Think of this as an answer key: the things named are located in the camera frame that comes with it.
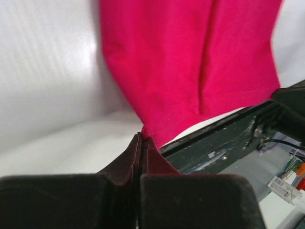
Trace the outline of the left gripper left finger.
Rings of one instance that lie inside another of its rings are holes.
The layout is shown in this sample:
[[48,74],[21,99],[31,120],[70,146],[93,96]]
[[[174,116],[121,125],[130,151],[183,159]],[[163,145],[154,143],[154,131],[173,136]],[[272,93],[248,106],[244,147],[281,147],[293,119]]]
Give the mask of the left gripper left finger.
[[105,176],[115,186],[125,186],[133,177],[134,168],[138,168],[142,151],[142,136],[137,133],[127,148],[97,175]]

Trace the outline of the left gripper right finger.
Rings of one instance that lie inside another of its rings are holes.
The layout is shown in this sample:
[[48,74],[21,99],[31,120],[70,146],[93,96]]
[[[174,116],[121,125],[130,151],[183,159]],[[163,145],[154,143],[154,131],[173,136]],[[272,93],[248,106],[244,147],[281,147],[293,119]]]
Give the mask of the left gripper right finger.
[[143,142],[142,174],[158,176],[181,175],[158,151],[152,138]]

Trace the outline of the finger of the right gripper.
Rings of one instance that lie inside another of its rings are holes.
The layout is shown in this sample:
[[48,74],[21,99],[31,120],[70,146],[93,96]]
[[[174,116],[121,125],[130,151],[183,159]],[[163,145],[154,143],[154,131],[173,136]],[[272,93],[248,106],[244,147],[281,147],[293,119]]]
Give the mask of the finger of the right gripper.
[[288,87],[277,89],[271,99],[294,114],[298,119],[305,118],[305,87]]

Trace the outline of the magenta t shirt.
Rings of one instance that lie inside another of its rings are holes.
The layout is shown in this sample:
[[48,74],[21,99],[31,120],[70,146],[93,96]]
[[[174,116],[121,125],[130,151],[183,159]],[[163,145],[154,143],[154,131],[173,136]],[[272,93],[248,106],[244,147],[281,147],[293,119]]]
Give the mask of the magenta t shirt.
[[271,36],[279,0],[101,0],[110,74],[157,147],[260,104],[280,87]]

